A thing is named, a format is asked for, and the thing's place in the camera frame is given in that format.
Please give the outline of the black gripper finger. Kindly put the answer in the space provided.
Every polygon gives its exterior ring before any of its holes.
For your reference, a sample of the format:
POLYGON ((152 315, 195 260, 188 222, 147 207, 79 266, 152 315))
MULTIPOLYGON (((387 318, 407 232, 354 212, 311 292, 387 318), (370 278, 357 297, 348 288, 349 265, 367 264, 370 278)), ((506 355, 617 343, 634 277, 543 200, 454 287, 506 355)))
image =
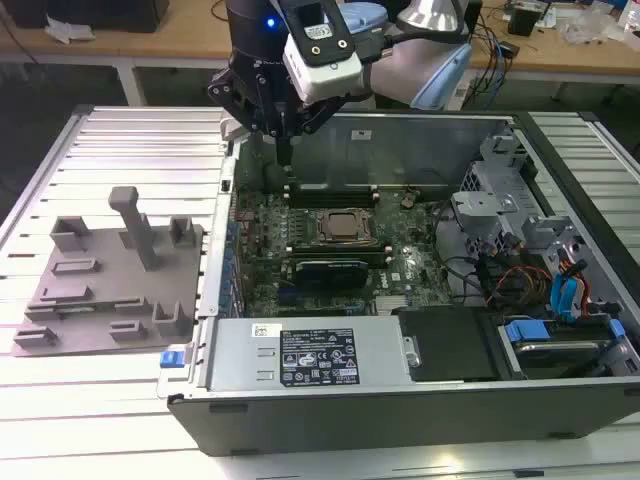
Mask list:
POLYGON ((234 71, 222 71, 212 78, 208 94, 250 133, 266 134, 274 140, 276 160, 284 165, 283 118, 266 73, 249 73, 241 79, 234 71))
POLYGON ((283 165, 289 166, 293 156, 292 139, 315 133, 344 104, 345 97, 331 97, 305 105, 301 100, 288 100, 283 115, 283 165))

